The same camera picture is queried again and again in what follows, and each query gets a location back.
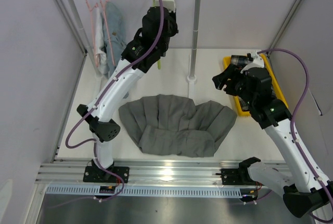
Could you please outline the grey pleated skirt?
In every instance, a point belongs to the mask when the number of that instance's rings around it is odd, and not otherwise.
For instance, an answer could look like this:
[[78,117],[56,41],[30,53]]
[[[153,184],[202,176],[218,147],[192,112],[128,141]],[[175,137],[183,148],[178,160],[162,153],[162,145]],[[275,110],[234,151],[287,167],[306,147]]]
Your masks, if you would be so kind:
[[213,157],[237,115],[215,101],[196,105],[190,98],[156,95],[124,104],[119,117],[142,153]]

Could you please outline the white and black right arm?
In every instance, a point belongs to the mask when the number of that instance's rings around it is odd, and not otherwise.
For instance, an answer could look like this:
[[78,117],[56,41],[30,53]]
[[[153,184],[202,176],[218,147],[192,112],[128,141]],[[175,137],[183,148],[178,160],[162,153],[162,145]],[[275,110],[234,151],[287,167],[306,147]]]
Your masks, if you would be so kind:
[[272,94],[272,78],[265,68],[242,71],[230,64],[213,77],[214,86],[244,100],[251,117],[277,146],[291,176],[288,177],[260,159],[251,157],[239,163],[238,180],[259,182],[278,194],[297,218],[332,203],[332,181],[313,161],[296,129],[285,103]]

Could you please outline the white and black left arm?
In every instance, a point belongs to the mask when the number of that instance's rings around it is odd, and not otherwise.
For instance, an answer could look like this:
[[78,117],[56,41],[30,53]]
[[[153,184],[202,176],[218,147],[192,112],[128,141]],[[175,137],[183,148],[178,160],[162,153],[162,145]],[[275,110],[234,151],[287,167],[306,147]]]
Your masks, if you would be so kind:
[[169,48],[170,38],[178,33],[176,12],[163,7],[150,7],[139,28],[124,51],[117,68],[97,97],[88,105],[81,104],[77,112],[89,125],[97,139],[94,145],[95,177],[108,182],[113,176],[111,141],[120,132],[112,119],[120,102]]

